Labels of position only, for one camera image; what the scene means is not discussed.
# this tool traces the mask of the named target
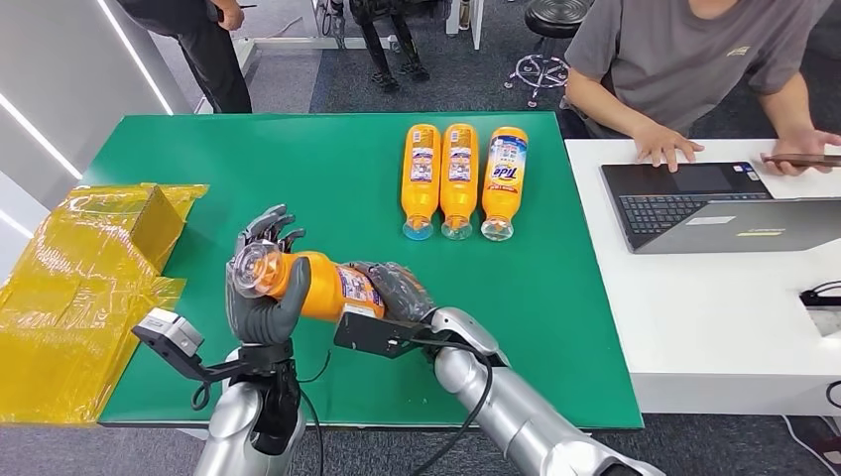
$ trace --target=robot finger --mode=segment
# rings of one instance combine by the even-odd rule
[[[290,231],[283,238],[278,240],[278,245],[281,248],[281,253],[290,253],[292,252],[292,244],[295,243],[295,240],[302,238],[306,235],[306,230],[303,228],[298,228],[295,230]]]

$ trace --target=clear bottle cap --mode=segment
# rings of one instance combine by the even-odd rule
[[[491,241],[505,241],[514,235],[514,225],[501,216],[489,216],[482,223],[482,234]]]
[[[470,220],[458,215],[448,216],[441,223],[441,234],[450,240],[463,240],[473,233]]]
[[[432,236],[432,223],[425,216],[412,215],[403,225],[403,234],[412,240],[425,240]]]
[[[246,298],[264,296],[276,280],[281,249],[264,240],[246,246],[234,258],[233,282],[237,292]]]

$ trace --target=detergent bottle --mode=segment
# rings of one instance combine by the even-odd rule
[[[520,209],[528,141],[526,133],[516,127],[500,127],[491,136],[482,191],[487,215],[482,234],[489,240],[503,241],[514,234],[511,219]]]
[[[473,233],[470,215],[479,194],[479,136],[469,124],[453,124],[444,132],[441,166],[441,234],[463,240]]]
[[[270,241],[251,243],[234,258],[234,287],[247,298],[282,298],[289,285],[292,264],[298,257],[309,258],[309,292],[301,314],[337,321],[345,310],[380,318],[385,312],[380,295],[362,273],[333,263],[314,251],[282,253]]]
[[[438,209],[441,175],[441,135],[435,126],[417,124],[406,135],[401,205],[406,213],[403,233],[413,240],[432,234],[432,214]]]

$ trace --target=yellow plastic wrap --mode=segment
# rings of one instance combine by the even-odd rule
[[[0,289],[0,421],[96,422],[154,306],[160,277],[204,185],[74,189],[41,224]]]

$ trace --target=black pants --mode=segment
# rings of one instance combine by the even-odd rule
[[[584,121],[575,114],[575,111],[561,109],[555,112],[555,116],[557,125],[560,127],[560,136],[563,139],[592,139]]]
[[[251,97],[227,30],[208,21],[190,33],[170,36],[178,40],[213,112],[251,112]]]

